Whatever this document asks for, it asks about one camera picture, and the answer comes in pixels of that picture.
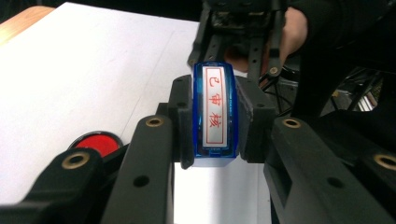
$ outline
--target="screw hole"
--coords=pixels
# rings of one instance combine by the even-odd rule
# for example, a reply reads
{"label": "screw hole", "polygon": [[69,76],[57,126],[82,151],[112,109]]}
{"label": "screw hole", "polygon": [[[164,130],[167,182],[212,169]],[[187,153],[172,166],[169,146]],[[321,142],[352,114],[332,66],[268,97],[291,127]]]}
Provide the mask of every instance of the screw hole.
{"label": "screw hole", "polygon": [[69,161],[71,164],[75,164],[75,163],[81,162],[82,160],[84,160],[84,158],[82,156],[78,155],[76,157],[71,158]]}
{"label": "screw hole", "polygon": [[396,158],[389,155],[378,154],[374,156],[375,162],[387,169],[396,171]]}
{"label": "screw hole", "polygon": [[159,118],[153,118],[146,121],[146,125],[149,127],[159,127],[163,125],[163,120]]}
{"label": "screw hole", "polygon": [[149,177],[146,175],[141,175],[134,179],[134,186],[137,188],[145,187],[149,183]]}
{"label": "screw hole", "polygon": [[85,165],[90,160],[90,154],[87,152],[75,152],[64,159],[62,167],[66,170],[77,169]]}
{"label": "screw hole", "polygon": [[342,189],[344,187],[344,183],[335,177],[327,178],[327,183],[329,183],[331,186],[338,188],[338,189]]}
{"label": "screw hole", "polygon": [[283,124],[289,128],[300,128],[301,124],[295,119],[284,119]]}

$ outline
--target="mounting bolt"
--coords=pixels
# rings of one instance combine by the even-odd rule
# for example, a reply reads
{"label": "mounting bolt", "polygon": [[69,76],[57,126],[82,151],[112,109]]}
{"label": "mounting bolt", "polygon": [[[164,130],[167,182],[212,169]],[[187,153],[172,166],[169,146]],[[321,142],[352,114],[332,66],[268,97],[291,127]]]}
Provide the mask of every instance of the mounting bolt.
{"label": "mounting bolt", "polygon": [[270,74],[271,75],[275,75],[277,73],[277,67],[272,67],[271,69],[270,69]]}
{"label": "mounting bolt", "polygon": [[385,155],[385,154],[377,154],[374,155],[374,160],[375,162],[389,170],[396,171],[396,158],[390,155]]}
{"label": "mounting bolt", "polygon": [[333,97],[338,97],[338,95],[339,95],[339,92],[338,92],[338,91],[334,91],[334,92],[332,93],[332,96],[333,96]]}
{"label": "mounting bolt", "polygon": [[78,151],[64,158],[62,167],[65,170],[74,170],[85,165],[85,163],[87,163],[89,160],[90,154],[87,152]]}
{"label": "mounting bolt", "polygon": [[284,119],[283,125],[285,125],[288,128],[292,128],[292,129],[301,128],[301,123],[297,119]]}
{"label": "mounting bolt", "polygon": [[163,119],[158,117],[153,117],[151,119],[146,120],[146,125],[151,128],[160,127],[161,125],[163,125]]}

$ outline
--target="wooden table edge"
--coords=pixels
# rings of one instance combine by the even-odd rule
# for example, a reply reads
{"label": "wooden table edge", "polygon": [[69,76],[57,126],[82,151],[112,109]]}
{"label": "wooden table edge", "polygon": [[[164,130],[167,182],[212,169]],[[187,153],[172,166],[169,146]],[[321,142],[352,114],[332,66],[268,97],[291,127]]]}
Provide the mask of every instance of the wooden table edge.
{"label": "wooden table edge", "polygon": [[45,16],[50,14],[53,7],[29,7],[0,24],[0,46],[6,44],[10,39],[20,34]]}

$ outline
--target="black plastic part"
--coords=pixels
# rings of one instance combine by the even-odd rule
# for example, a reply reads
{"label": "black plastic part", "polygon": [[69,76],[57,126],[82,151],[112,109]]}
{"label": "black plastic part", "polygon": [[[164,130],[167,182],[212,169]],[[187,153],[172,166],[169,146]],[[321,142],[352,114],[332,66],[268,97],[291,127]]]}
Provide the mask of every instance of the black plastic part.
{"label": "black plastic part", "polygon": [[271,77],[277,77],[282,71],[282,64],[279,60],[279,46],[282,39],[282,29],[285,23],[285,11],[279,10],[273,12],[273,20],[267,74]]}
{"label": "black plastic part", "polygon": [[103,164],[105,175],[113,175],[116,174],[122,163],[123,157],[125,156],[126,150],[128,149],[129,144],[123,147],[120,147],[116,151],[108,154],[107,156],[103,157]]}
{"label": "black plastic part", "polygon": [[[88,161],[78,168],[64,169],[64,160],[80,152],[88,155]],[[84,223],[103,180],[98,152],[67,150],[41,173],[22,202],[0,206],[0,223]]]}
{"label": "black plastic part", "polygon": [[279,219],[277,218],[276,210],[275,210],[274,203],[273,203],[272,199],[271,199],[270,204],[271,204],[271,223],[272,224],[280,224]]}
{"label": "black plastic part", "polygon": [[[385,156],[382,162],[385,165],[390,164],[393,169],[376,162],[375,156],[378,155]],[[386,160],[387,156],[396,158],[394,153],[381,147],[373,147],[372,150],[365,151],[350,170],[396,220],[396,162]]]}
{"label": "black plastic part", "polygon": [[174,80],[168,103],[168,117],[174,125],[174,161],[187,169],[194,164],[192,144],[191,75]]}
{"label": "black plastic part", "polygon": [[271,10],[270,1],[262,0],[206,0],[214,11],[249,13]]}
{"label": "black plastic part", "polygon": [[273,69],[268,74],[278,76],[282,70],[279,46],[286,9],[286,1],[276,0],[205,1],[189,65],[223,62],[226,49],[236,47],[243,54],[248,54],[247,77],[259,80],[264,44],[271,32],[269,65]]}
{"label": "black plastic part", "polygon": [[303,121],[276,119],[267,179],[281,223],[395,223],[373,195]]}
{"label": "black plastic part", "polygon": [[241,158],[247,162],[264,163],[272,145],[270,132],[276,110],[256,81],[235,77],[238,94],[239,141]]}
{"label": "black plastic part", "polygon": [[168,116],[168,103],[159,103],[155,114]]}
{"label": "black plastic part", "polygon": [[204,59],[204,52],[207,49],[212,34],[212,27],[210,25],[211,15],[210,6],[207,3],[203,3],[197,35],[192,44],[192,52],[188,60],[188,65],[191,67]]}
{"label": "black plastic part", "polygon": [[164,116],[138,122],[102,223],[173,224],[172,131]]}

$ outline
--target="person's hand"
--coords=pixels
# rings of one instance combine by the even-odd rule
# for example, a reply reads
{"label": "person's hand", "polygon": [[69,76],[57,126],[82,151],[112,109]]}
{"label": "person's hand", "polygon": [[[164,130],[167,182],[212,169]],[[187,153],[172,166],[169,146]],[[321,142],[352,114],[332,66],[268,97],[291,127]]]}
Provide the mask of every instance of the person's hand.
{"label": "person's hand", "polygon": [[[282,39],[280,42],[280,55],[279,59],[282,65],[290,54],[297,51],[305,42],[308,35],[308,22],[300,10],[289,7],[285,13],[285,26],[282,31]],[[268,64],[268,51],[265,50],[265,58],[262,63],[262,74],[266,72]],[[227,63],[233,65],[233,68],[241,71],[248,71],[248,58],[236,52],[236,49],[229,49],[224,55]]]}

